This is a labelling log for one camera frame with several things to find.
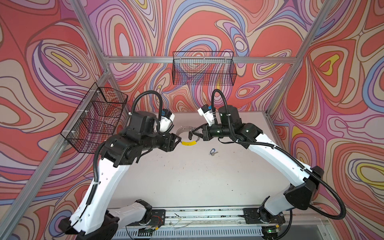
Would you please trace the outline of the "metal keyring disc yellow handle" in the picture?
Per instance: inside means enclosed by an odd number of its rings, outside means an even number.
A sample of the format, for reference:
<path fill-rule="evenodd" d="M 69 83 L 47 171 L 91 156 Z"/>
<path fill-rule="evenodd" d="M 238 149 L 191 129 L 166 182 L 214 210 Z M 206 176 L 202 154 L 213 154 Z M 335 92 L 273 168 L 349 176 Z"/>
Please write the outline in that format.
<path fill-rule="evenodd" d="M 192 134 L 192 130 L 194 130 L 195 127 L 191 126 L 181 126 L 177 132 L 176 135 L 182 138 L 181 144 L 183 146 L 191 147 L 198 143 L 200 140 L 200 137 L 197 137 Z"/>

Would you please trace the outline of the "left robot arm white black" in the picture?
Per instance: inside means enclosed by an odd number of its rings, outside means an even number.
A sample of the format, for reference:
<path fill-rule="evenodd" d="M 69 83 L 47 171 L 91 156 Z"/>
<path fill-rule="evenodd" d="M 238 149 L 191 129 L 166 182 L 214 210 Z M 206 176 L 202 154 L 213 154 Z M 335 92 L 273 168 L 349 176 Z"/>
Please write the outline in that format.
<path fill-rule="evenodd" d="M 137 103 L 147 95 L 159 99 L 159 112 L 137 112 Z M 109 211 L 108 205 L 122 177 L 133 163 L 154 149 L 172 152 L 181 138 L 171 132 L 173 121 L 162 120 L 163 99 L 157 91 L 145 91 L 134 100 L 130 122 L 120 133 L 102 142 L 94 153 L 94 178 L 78 209 L 62 219 L 62 235 L 78 240 L 110 240 L 118 229 L 138 224 L 151 230 L 164 224 L 163 217 L 152 213 L 153 207 L 143 200 Z"/>

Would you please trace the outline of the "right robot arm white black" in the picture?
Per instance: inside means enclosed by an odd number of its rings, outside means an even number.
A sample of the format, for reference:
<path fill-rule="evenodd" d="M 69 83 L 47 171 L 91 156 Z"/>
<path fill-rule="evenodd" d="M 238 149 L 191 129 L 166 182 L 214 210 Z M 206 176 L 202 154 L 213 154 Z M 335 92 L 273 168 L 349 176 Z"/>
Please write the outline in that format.
<path fill-rule="evenodd" d="M 319 166 L 310 167 L 290 155 L 286 150 L 275 144 L 260 128 L 252 123 L 243 123 L 238 109 L 228 105 L 224 93 L 215 89 L 210 105 L 204 105 L 199 110 L 204 117 L 203 124 L 189 132 L 203 141 L 213 138 L 221 140 L 230 138 L 230 144 L 237 144 L 257 154 L 275 167 L 289 181 L 288 188 L 275 196 L 266 197 L 257 210 L 258 219 L 269 223 L 284 211 L 293 209 L 312 209 L 320 215 L 342 220 L 347 214 L 346 206 L 337 192 L 323 180 L 324 170 Z M 335 198 L 340 206 L 338 215 L 328 214 L 312 205 L 313 197 L 323 186 Z"/>

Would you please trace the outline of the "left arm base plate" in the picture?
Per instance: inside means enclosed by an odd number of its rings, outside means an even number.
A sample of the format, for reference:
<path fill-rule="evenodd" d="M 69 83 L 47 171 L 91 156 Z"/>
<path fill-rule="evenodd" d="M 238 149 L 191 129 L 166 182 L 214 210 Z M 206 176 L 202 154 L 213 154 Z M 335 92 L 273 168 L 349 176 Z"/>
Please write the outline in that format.
<path fill-rule="evenodd" d="M 164 225 L 166 210 L 151 210 L 143 220 L 139 222 L 140 226 L 150 226 L 151 228 L 159 228 Z"/>

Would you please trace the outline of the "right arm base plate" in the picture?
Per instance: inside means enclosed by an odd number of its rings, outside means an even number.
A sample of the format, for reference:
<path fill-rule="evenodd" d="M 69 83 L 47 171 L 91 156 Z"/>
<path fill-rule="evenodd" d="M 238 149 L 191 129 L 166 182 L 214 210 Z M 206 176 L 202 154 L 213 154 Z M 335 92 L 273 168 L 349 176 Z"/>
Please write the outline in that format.
<path fill-rule="evenodd" d="M 275 216 L 271 215 L 264 208 L 243 208 L 242 217 L 245 219 L 246 224 L 278 224 L 282 225 L 286 222 L 283 213 Z"/>

